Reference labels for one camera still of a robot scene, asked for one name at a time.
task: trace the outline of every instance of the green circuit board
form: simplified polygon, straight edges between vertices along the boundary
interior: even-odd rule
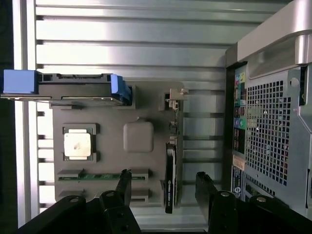
[[[119,180],[120,174],[80,174],[78,177],[59,177],[58,180]],[[132,180],[145,180],[144,176],[133,176]]]

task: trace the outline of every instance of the ventilation grille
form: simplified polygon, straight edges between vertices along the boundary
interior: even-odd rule
[[[283,81],[248,88],[247,165],[287,185],[291,98]]]
[[[259,181],[255,180],[254,178],[252,178],[249,175],[246,175],[246,178],[248,180],[250,180],[252,183],[254,183],[255,185],[257,185],[258,187],[260,187],[261,189],[263,189],[264,191],[266,191],[267,193],[271,194],[272,196],[275,196],[275,191],[269,189],[267,186],[261,184]]]

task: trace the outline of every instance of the silver metal shelf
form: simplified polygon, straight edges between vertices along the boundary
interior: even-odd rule
[[[43,73],[116,73],[127,80],[184,82],[192,93],[184,105],[191,114],[184,127],[183,206],[173,215],[160,207],[133,212],[144,229],[205,228],[193,174],[205,171],[221,180],[225,50],[282,7],[232,1],[13,0],[14,65]],[[55,202],[52,114],[47,103],[15,103],[19,226]]]

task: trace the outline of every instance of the blue plastic tab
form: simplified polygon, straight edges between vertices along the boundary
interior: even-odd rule
[[[131,101],[131,90],[121,76],[111,74],[112,94],[118,94],[121,98]]]
[[[3,93],[38,94],[36,71],[4,70],[3,76]]]

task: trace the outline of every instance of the screw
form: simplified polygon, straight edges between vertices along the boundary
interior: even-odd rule
[[[114,196],[114,193],[109,193],[106,196]]]
[[[78,202],[78,201],[79,201],[78,198],[73,198],[73,199],[71,199],[69,202]]]
[[[264,197],[257,197],[258,202],[266,202],[267,200]]]
[[[229,196],[230,194],[228,192],[222,192],[221,195],[222,196]]]

